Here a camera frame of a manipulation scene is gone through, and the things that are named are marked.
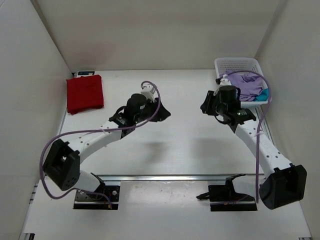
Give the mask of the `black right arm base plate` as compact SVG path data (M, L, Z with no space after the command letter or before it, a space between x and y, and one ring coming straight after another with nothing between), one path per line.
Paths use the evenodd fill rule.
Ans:
M236 192L233 180L244 177L236 174L225 179L224 184L208 185L208 192L196 196L199 201L209 200L211 212L255 212L258 210L254 197Z

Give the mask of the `lilac t shirt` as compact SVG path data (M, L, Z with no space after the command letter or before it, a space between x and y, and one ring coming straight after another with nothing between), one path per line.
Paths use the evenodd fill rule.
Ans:
M264 80L254 74L254 73L234 73L231 74L232 71L226 71L219 75L222 77L223 75L228 75L228 79L231 82L231 85L240 89L240 101L241 102L254 102L255 97L260 95L261 91L264 88Z

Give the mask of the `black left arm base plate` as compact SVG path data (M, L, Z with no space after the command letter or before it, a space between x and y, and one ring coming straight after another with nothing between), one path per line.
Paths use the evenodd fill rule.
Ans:
M74 210L118 210L121 183L119 181L105 181L94 175L99 180L99 187L95 192L103 195L77 191L74 197Z

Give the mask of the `red t shirt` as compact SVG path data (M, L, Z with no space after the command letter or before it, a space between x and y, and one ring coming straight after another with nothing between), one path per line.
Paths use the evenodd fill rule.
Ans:
M67 112L71 115L104 107L102 77L81 76L66 80Z

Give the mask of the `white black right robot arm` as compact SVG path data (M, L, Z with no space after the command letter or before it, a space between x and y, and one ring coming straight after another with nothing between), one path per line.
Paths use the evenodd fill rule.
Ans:
M256 170L262 170L265 181L257 183L255 190L270 210L298 202L304 198L307 171L295 165L262 134L261 125L248 108L241 106L240 89L227 85L218 91L208 91L200 109L213 116L220 124L229 126L256 158Z

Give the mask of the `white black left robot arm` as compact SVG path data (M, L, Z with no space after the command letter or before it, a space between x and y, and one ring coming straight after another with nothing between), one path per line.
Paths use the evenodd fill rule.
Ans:
M81 170L83 161L129 135L141 122L162 122L170 116L159 98L151 100L135 93L97 131L69 141L55 140L42 169L61 191L77 189L100 200L105 194L105 183L97 175Z

